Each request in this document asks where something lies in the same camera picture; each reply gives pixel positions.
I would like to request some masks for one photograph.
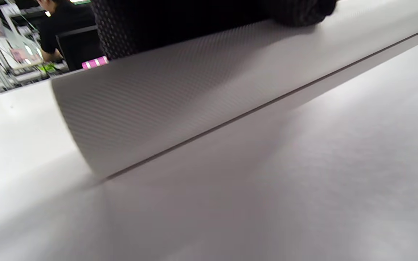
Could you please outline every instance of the textured roll surface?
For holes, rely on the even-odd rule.
[[[270,21],[53,79],[83,156],[108,176],[418,33],[418,1],[343,0],[316,28]]]

